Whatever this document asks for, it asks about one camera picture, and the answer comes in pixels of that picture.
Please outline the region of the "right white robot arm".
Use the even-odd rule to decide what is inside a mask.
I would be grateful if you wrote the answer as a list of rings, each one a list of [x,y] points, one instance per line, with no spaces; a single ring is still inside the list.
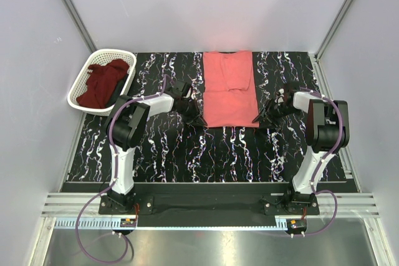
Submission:
[[[350,140],[348,103],[329,99],[320,92],[294,83],[286,83],[275,97],[269,99],[253,122],[259,123],[261,128],[277,128],[280,119],[300,112],[307,117],[304,159],[283,196],[267,203],[268,208],[287,214],[317,207],[317,184],[324,169]]]

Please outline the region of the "pink t shirt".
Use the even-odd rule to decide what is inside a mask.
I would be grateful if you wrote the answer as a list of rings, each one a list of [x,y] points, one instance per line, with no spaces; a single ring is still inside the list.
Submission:
[[[259,122],[250,51],[203,54],[203,116],[209,128],[257,128]]]

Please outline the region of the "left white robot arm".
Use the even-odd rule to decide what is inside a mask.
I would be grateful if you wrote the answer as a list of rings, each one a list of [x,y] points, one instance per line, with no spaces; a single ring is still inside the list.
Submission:
[[[162,113],[177,112],[183,123],[206,127],[207,123],[193,98],[193,87],[181,81],[166,84],[160,92],[141,97],[121,95],[104,126],[112,154],[112,178],[101,194],[122,214],[136,211],[133,160],[143,138],[147,120]]]

